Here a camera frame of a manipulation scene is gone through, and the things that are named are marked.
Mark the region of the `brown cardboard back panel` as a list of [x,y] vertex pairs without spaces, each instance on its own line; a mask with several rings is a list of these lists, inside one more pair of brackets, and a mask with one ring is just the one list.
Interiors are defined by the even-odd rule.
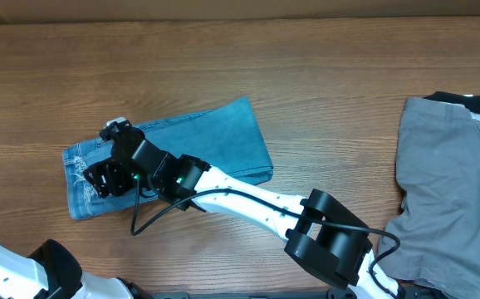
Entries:
[[0,0],[0,24],[480,15],[480,0]]

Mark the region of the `black folded garment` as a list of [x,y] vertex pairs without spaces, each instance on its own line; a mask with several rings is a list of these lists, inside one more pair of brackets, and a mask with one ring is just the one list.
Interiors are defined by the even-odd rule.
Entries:
[[463,105],[472,113],[480,115],[480,95],[479,96],[464,96],[444,91],[436,91],[432,95],[425,96],[424,99],[434,100],[449,104]]

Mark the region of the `light blue denim jeans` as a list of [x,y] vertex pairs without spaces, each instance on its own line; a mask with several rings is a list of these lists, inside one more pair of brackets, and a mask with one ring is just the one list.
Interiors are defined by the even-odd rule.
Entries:
[[[248,184],[261,184],[273,176],[273,164],[249,99],[185,115],[136,125],[147,140],[178,157],[188,154],[220,168]],[[97,137],[64,149],[67,204],[71,217],[83,220],[117,212],[135,204],[135,191],[102,198],[83,172],[110,157],[112,144]]]

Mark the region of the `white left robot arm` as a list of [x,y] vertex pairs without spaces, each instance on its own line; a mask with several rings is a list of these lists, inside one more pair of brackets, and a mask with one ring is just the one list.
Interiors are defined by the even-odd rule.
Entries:
[[0,298],[131,298],[118,278],[101,278],[81,270],[59,243],[48,240],[32,257],[0,245]]

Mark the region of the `grey folded garment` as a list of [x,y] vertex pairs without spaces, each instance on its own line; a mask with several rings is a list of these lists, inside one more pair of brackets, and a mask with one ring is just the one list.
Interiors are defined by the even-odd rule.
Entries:
[[385,229],[401,245],[380,267],[448,297],[480,298],[480,114],[409,98],[395,177],[404,191],[402,213]]

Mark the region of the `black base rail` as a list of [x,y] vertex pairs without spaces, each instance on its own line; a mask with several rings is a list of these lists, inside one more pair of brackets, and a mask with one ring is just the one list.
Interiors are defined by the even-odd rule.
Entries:
[[353,291],[330,288],[324,292],[254,292],[189,294],[187,292],[150,293],[151,299],[356,299]]

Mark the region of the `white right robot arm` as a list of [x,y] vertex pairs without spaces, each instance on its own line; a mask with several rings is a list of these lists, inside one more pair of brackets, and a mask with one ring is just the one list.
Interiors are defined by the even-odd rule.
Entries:
[[146,227],[174,208],[227,214],[278,236],[295,263],[332,287],[349,288],[358,298],[404,297],[378,264],[383,256],[373,252],[373,228],[328,193],[285,195],[244,183],[202,159],[161,150],[127,121],[99,135],[112,144],[110,157],[86,168],[85,179],[102,198],[135,191],[140,199],[149,190],[169,203]]

